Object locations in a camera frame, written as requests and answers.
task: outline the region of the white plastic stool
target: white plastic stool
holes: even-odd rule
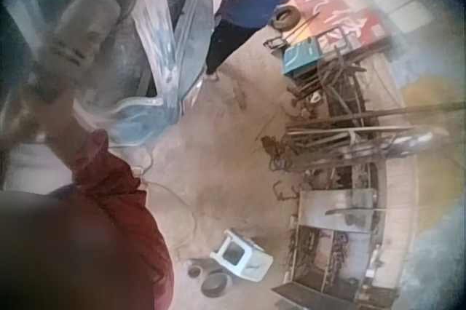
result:
[[[274,258],[249,239],[241,237],[232,230],[225,230],[226,239],[218,252],[210,257],[224,268],[242,279],[261,281]]]

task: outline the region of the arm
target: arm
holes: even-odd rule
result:
[[[108,152],[105,131],[86,131],[72,117],[73,88],[54,102],[43,102],[24,89],[22,102],[47,134],[47,145],[70,168],[78,190],[68,201],[100,210],[146,266],[156,309],[168,309],[173,297],[173,266],[164,238],[146,209],[145,191],[128,163]]]
[[[138,189],[140,180],[134,178],[128,163],[108,152],[106,132],[88,133],[76,122],[69,134],[69,140],[76,135],[84,139],[77,153],[64,157],[58,149],[60,141],[52,142],[52,149],[71,169],[79,192],[104,211],[139,254],[152,281],[155,308],[168,309],[173,297],[173,266],[157,223],[146,209],[147,193]]]

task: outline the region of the yellow wall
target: yellow wall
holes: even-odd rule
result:
[[[423,76],[402,88],[407,106],[447,103],[465,99],[465,87],[441,76]],[[418,155],[419,217],[417,233],[433,227],[447,207],[465,191],[465,112],[411,115],[414,124],[445,127],[458,144],[442,153]]]

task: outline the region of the concrete floor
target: concrete floor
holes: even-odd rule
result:
[[[269,170],[259,139],[280,135],[285,122],[278,102],[285,78],[279,60],[262,47],[274,34],[264,29],[234,53],[219,69],[220,82],[205,82],[194,110],[154,144],[154,163],[144,179],[163,186],[148,184],[149,209],[175,263],[173,310],[270,310],[279,299],[269,289],[283,281],[296,205],[275,199],[273,183],[283,180],[286,190],[289,178]],[[240,282],[211,300],[186,276],[183,262],[208,257],[226,228],[257,237],[275,262],[262,282]]]

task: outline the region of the metal pipe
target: metal pipe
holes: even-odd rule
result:
[[[425,106],[411,106],[408,108],[392,108],[390,110],[366,111],[359,114],[341,115],[329,117],[327,119],[313,119],[308,122],[293,122],[288,124],[288,127],[309,127],[316,124],[329,124],[341,121],[352,121],[354,119],[370,119],[374,117],[405,115],[405,114],[420,114],[424,112],[450,112],[466,109],[465,101],[457,101],[454,103],[443,103]]]

